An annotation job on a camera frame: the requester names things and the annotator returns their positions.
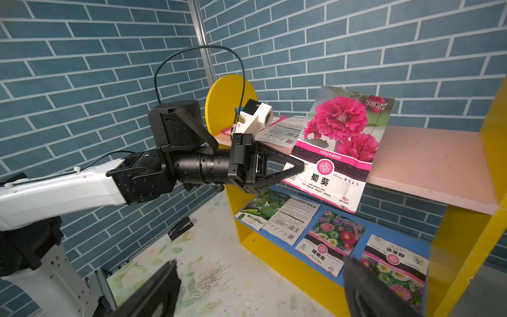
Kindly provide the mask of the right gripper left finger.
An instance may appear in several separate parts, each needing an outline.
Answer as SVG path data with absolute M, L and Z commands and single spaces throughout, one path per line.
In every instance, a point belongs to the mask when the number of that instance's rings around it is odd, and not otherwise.
M 118 317 L 174 316 L 180 286 L 177 261 L 169 261 L 110 315 Z

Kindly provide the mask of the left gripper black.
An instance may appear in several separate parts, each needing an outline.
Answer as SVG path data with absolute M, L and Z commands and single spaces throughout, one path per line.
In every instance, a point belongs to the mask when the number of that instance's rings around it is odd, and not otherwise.
M 289 169 L 268 174 L 267 162 L 293 165 Z M 260 194 L 269 187 L 304 170 L 301 160 L 269 145 L 256 141 L 252 134 L 235 133 L 227 170 L 227 184 L 247 194 Z

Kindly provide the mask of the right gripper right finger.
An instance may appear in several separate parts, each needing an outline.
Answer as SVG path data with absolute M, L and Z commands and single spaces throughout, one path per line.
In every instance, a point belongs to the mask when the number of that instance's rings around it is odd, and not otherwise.
M 406 302 L 353 257 L 345 257 L 343 281 L 351 316 L 418 316 Z

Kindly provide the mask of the white text seed packet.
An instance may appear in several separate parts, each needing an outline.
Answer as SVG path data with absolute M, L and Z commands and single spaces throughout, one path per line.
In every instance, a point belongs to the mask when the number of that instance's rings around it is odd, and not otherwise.
M 291 116 L 259 132 L 256 141 L 293 148 L 307 123 L 306 116 Z

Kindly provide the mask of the magenta hollyhock seed packet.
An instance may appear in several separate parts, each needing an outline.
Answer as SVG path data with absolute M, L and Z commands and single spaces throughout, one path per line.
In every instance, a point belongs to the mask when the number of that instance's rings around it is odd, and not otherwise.
M 356 213 L 395 103 L 323 86 L 290 153 L 303 162 L 304 170 L 284 182 Z

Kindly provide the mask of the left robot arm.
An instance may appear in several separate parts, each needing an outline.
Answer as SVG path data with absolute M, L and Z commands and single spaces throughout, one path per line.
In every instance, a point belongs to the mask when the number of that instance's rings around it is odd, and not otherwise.
M 156 146 L 125 158 L 30 179 L 1 183 L 1 278 L 21 288 L 48 316 L 113 316 L 111 304 L 72 267 L 62 245 L 62 216 L 104 206 L 145 203 L 208 184 L 257 195 L 303 171 L 303 162 L 255 140 L 272 108 L 249 100 L 246 133 L 221 149 L 203 125 L 199 103 L 160 104 L 149 112 Z

